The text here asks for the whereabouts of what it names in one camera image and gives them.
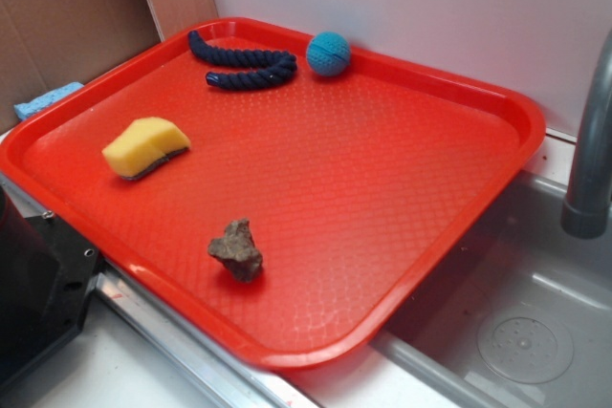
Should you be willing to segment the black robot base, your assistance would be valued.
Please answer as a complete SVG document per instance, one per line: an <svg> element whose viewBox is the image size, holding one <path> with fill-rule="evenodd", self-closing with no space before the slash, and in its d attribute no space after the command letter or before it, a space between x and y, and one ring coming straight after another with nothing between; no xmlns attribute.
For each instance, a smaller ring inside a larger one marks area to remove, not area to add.
<svg viewBox="0 0 612 408"><path fill-rule="evenodd" d="M1 390L78 336L101 265L58 216L24 217L1 193Z"/></svg>

